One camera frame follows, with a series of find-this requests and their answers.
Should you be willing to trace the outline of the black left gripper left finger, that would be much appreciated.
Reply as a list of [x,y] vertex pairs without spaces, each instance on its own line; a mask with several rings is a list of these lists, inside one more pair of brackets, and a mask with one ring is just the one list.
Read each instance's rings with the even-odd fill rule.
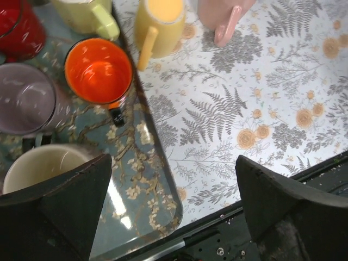
[[1,196],[1,260],[88,260],[111,156]]

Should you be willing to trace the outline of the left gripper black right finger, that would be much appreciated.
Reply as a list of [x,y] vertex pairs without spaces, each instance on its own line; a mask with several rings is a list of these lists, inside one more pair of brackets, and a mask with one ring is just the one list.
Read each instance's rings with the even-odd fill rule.
[[239,156],[237,183],[261,260],[347,260],[347,198]]

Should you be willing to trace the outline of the cream floral mug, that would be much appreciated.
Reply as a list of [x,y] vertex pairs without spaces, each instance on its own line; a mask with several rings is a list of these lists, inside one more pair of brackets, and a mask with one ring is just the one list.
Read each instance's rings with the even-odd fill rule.
[[36,147],[17,158],[3,183],[3,194],[38,184],[92,160],[100,155],[89,146],[50,144]]

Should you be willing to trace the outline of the lilac mug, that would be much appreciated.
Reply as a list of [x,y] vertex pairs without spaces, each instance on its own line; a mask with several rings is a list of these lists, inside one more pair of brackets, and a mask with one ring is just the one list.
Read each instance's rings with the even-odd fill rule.
[[23,63],[1,65],[1,132],[49,133],[69,119],[72,100],[38,68]]

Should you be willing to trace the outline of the orange mug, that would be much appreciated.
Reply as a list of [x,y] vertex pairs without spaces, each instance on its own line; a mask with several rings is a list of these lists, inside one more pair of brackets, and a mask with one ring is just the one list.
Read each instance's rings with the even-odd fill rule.
[[121,47],[101,38],[81,40],[69,49],[64,73],[74,94],[88,103],[105,106],[115,126],[125,124],[123,111],[133,67]]

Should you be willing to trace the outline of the red mug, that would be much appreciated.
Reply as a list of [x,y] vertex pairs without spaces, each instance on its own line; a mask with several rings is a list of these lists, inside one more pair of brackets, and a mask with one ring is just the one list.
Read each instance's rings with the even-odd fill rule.
[[1,56],[6,63],[37,56],[45,42],[45,29],[28,1],[1,1]]

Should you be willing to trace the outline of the light green faceted mug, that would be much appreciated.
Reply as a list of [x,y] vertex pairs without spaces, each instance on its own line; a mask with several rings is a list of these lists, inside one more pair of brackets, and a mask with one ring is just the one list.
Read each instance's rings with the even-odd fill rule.
[[63,21],[75,32],[97,34],[110,41],[118,39],[120,29],[111,14],[111,0],[51,0],[51,3]]

